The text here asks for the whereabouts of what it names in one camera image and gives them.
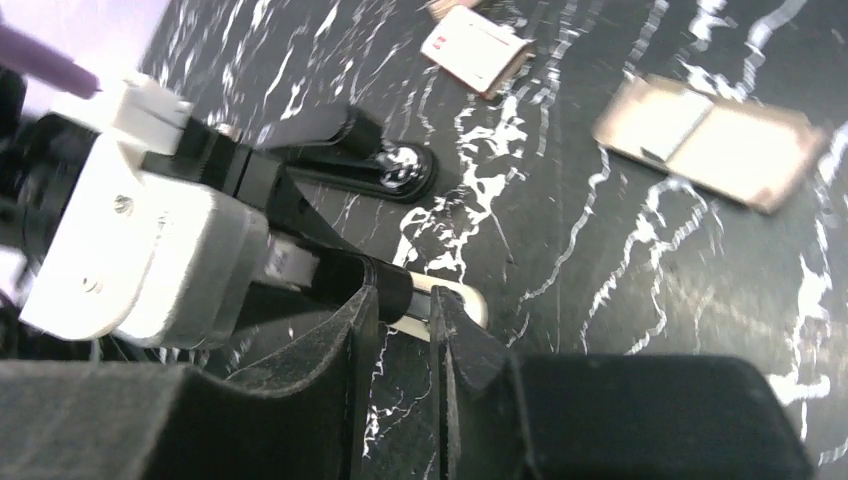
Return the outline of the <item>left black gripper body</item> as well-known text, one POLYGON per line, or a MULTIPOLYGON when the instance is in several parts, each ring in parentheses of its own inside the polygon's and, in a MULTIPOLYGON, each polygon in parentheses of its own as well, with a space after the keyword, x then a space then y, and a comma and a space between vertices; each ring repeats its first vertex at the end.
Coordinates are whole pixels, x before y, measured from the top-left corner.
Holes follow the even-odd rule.
POLYGON ((97 134, 55 113, 22 113, 26 82, 1 69, 1 244, 43 263, 97 134))

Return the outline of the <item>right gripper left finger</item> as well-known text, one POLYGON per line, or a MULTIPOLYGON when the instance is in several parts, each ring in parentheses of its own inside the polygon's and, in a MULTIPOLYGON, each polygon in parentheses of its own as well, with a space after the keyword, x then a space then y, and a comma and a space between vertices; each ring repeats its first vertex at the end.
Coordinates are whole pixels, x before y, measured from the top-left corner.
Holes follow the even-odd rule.
POLYGON ((378 302, 360 288, 219 380, 191 364, 5 361, 5 479, 357 479, 378 302))

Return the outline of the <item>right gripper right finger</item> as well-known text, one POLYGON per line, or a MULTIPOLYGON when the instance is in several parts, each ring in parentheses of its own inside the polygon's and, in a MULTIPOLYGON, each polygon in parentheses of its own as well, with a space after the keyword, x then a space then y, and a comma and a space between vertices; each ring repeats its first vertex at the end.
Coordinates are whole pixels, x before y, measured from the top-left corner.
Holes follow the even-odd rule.
POLYGON ((736 357, 520 354, 431 293, 442 479, 811 479, 764 376, 736 357))

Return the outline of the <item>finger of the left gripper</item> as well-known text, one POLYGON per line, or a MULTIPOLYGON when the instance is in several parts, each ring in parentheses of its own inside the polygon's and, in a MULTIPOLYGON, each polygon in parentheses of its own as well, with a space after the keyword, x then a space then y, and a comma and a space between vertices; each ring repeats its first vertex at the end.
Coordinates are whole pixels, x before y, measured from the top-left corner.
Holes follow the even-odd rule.
POLYGON ((171 153, 142 160, 146 200, 158 217, 156 250, 179 255, 250 255, 271 231, 303 246, 355 252, 316 211, 271 153, 226 124, 189 119, 171 153))

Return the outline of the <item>beige stapler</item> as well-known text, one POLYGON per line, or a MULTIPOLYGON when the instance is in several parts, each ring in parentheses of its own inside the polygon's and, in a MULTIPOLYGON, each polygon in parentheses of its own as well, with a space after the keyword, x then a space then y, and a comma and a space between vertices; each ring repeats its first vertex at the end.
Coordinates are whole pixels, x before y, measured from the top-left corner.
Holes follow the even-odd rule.
POLYGON ((254 281, 304 295, 309 301, 339 307, 365 284, 377 289, 379 319, 391 328, 427 341, 430 294, 445 287, 459 297, 464 313, 479 327, 489 326, 488 305, 477 289, 411 272, 360 252, 296 240, 280 232, 268 237, 267 258, 254 281))

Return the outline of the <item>red white staple box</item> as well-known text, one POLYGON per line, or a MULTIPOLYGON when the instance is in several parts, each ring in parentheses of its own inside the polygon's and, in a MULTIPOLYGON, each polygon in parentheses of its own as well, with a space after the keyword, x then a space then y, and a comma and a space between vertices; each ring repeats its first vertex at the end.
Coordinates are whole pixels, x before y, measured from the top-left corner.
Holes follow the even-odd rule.
POLYGON ((486 100, 535 56, 533 42, 457 3, 423 41, 421 54, 486 100))

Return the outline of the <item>cardboard staple tray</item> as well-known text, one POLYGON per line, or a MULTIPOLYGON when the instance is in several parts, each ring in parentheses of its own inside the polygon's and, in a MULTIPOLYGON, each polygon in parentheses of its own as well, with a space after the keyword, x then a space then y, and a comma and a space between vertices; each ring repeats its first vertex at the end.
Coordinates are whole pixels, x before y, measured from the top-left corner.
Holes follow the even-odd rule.
POLYGON ((625 81, 593 127, 600 146, 764 214, 791 195, 831 133, 800 111, 658 75, 625 81))

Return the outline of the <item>black stapler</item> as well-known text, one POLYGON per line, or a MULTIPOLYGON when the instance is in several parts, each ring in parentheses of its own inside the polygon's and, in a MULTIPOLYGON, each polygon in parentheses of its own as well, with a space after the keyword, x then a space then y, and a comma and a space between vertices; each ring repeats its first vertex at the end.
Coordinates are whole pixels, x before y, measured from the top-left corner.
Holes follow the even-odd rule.
POLYGON ((386 139, 380 121, 345 102, 311 107, 267 125, 256 147, 280 159, 297 181, 398 204, 428 195, 440 170, 428 147, 386 139))

